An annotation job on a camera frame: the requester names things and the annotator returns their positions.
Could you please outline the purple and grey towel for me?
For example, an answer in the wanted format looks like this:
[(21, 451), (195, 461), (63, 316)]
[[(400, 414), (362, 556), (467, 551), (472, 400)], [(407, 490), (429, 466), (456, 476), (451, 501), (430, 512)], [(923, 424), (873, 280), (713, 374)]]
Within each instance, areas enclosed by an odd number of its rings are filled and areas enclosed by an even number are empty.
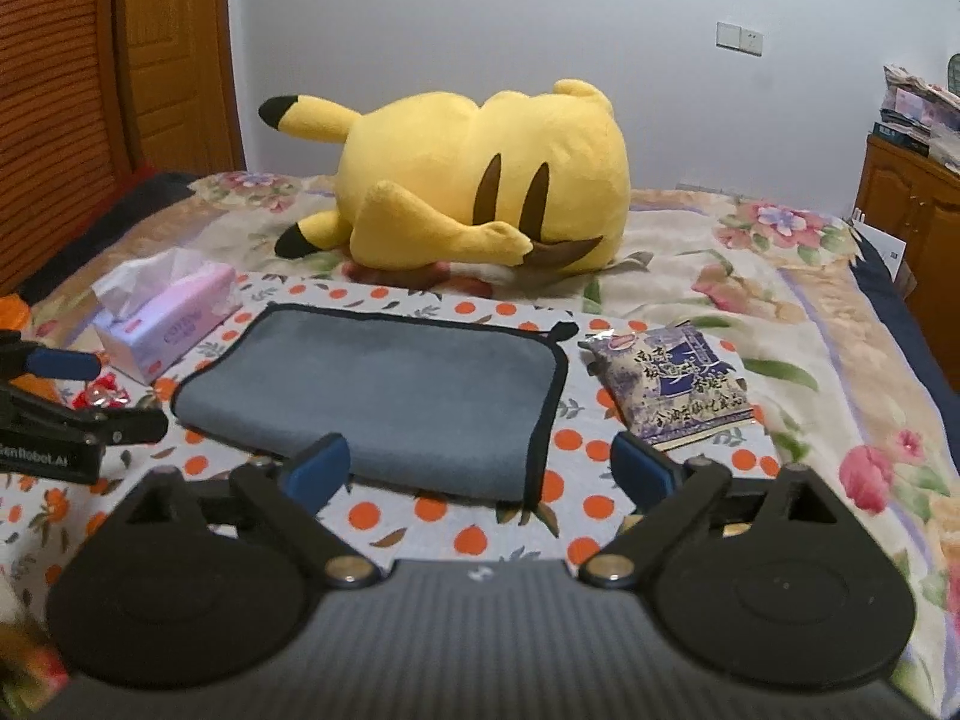
[(291, 457), (338, 434), (361, 479), (534, 507), (576, 333), (272, 304), (171, 410), (238, 449)]

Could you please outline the wooden louvered door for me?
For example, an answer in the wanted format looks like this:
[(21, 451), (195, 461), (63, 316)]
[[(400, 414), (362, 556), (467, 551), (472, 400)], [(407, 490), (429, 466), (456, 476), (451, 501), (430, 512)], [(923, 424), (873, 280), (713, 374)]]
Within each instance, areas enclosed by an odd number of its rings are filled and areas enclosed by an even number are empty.
[(245, 165), (228, 0), (2, 0), (2, 288), (161, 169)]

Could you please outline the pink tissue box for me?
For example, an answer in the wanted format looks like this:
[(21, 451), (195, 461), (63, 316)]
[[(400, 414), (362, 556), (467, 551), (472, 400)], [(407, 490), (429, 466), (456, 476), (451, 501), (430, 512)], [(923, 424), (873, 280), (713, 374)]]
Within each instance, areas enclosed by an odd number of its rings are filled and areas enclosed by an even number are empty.
[(138, 383), (155, 382), (241, 305), (231, 265), (182, 247), (117, 265), (93, 294), (110, 366)]

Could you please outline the white wall switch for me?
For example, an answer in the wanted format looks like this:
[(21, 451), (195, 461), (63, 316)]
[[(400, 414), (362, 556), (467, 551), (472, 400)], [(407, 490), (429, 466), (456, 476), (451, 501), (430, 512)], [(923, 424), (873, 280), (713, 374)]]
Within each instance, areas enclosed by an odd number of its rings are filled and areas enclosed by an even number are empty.
[(716, 23), (716, 46), (720, 49), (733, 50), (740, 54), (761, 57), (763, 55), (765, 37), (754, 29), (744, 28), (718, 21)]

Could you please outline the purple snack packet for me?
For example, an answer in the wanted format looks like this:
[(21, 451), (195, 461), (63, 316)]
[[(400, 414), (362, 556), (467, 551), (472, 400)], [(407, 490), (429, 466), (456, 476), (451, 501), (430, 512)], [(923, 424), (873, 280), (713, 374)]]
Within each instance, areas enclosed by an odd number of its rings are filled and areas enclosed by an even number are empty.
[(692, 322), (579, 341), (633, 436), (654, 449), (692, 444), (754, 419), (737, 367)]

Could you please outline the wooden sideboard cabinet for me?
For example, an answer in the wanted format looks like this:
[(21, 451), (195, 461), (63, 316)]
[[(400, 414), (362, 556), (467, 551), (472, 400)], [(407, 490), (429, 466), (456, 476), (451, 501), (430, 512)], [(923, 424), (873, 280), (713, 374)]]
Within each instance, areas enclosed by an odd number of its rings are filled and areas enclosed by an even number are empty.
[(867, 137), (856, 208), (905, 243), (907, 306), (953, 390), (958, 388), (958, 176), (877, 135)]

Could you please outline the stack of books and papers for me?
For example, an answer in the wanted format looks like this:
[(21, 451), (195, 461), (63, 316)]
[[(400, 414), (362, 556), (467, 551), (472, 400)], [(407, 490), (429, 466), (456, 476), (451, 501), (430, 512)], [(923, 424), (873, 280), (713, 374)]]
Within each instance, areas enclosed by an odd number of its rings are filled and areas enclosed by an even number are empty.
[(958, 96), (901, 65), (884, 67), (885, 94), (874, 133), (958, 172)]

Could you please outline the red candy wrapper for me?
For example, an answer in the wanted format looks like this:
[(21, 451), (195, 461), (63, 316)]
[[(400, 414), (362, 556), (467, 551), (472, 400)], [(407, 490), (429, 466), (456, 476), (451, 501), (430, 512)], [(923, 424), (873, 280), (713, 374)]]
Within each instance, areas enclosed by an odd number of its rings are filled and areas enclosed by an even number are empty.
[(83, 390), (71, 400), (71, 406), (75, 410), (127, 408), (128, 405), (130, 405), (130, 395), (114, 374), (103, 374), (93, 382), (87, 383)]

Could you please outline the orange-print white cloth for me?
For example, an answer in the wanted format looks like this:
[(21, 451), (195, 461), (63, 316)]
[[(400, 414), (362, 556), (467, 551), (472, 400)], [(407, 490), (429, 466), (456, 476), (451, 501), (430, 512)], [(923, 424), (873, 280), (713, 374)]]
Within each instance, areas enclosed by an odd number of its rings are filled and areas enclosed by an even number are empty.
[[(732, 362), (747, 380), (754, 416), (742, 427), (677, 449), (677, 457), (703, 454), (724, 461), (745, 476), (765, 478), (779, 470), (782, 455), (766, 434), (765, 379), (750, 361), (771, 351), (782, 323), (727, 312), (704, 296), (653, 302), (636, 314), (619, 316), (602, 309), (588, 314), (558, 301), (483, 299), (462, 294), (409, 293), (386, 286), (274, 277), (242, 273), (242, 304), (231, 319), (210, 333), (189, 355), (163, 374), (155, 387), (129, 382), (128, 394), (171, 400), (174, 388), (233, 348), (247, 325), (265, 307), (294, 302), (352, 312), (382, 312), (417, 319), (477, 323), (494, 327), (545, 330), (558, 320), (576, 322), (583, 335), (615, 328), (619, 332), (692, 322), (708, 337), (721, 359)], [(402, 491), (353, 481), (320, 512), (320, 522), (382, 566), (398, 557), (454, 559), (551, 559), (578, 564), (605, 543), (630, 512), (608, 469), (610, 442), (622, 422), (612, 395), (589, 372), (589, 361), (574, 341), (565, 346), (569, 374), (548, 443), (544, 499), (532, 511), (516, 505), (487, 504), (439, 493)], [(158, 444), (119, 447), (107, 452), (91, 486), (39, 481), (11, 475), (2, 481), (2, 583), (32, 614), (43, 611), (49, 585), (104, 522), (133, 484), (156, 466), (172, 465), (189, 479), (221, 478), (247, 460), (247, 452), (220, 444), (192, 429), (172, 426)]]

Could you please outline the yellow Pikachu plush toy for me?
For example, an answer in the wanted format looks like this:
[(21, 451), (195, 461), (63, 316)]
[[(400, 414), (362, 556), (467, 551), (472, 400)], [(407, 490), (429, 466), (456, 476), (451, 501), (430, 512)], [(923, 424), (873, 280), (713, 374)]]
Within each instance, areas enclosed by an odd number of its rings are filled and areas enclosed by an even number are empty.
[(366, 114), (288, 94), (267, 99), (259, 117), (342, 148), (334, 206), (291, 224), (275, 244), (280, 259), (345, 247), (371, 270), (457, 262), (584, 273), (622, 242), (625, 137), (610, 99), (583, 80), (483, 103), (432, 91)]

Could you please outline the floral bed sheet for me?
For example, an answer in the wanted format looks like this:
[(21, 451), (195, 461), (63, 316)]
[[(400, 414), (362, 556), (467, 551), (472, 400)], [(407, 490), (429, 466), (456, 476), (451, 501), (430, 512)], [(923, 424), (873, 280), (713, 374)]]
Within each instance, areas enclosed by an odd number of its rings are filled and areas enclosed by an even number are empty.
[[(281, 228), (330, 205), (331, 179), (225, 172), (133, 226), (103, 255), (71, 270), (32, 306), (32, 330), (57, 346), (103, 349), (89, 325), (91, 285), (126, 260), (190, 247), (239, 275), (350, 283), (337, 252), (304, 260), (272, 254)], [(775, 221), (812, 223), (811, 244), (771, 244)], [(833, 216), (714, 193), (638, 190), (619, 253), (596, 275), (532, 280), (451, 266), (443, 286), (409, 293), (558, 301), (596, 314), (636, 314), (653, 302), (704, 296), (727, 312), (782, 323), (781, 338), (750, 371), (765, 379), (766, 434), (782, 465), (804, 461), (851, 505), (918, 600), (918, 622), (895, 684), (934, 717), (958, 712), (958, 472), (949, 431), (958, 416), (935, 405), (932, 374), (905, 356), (893, 319), (867, 283), (890, 288), (881, 263)]]

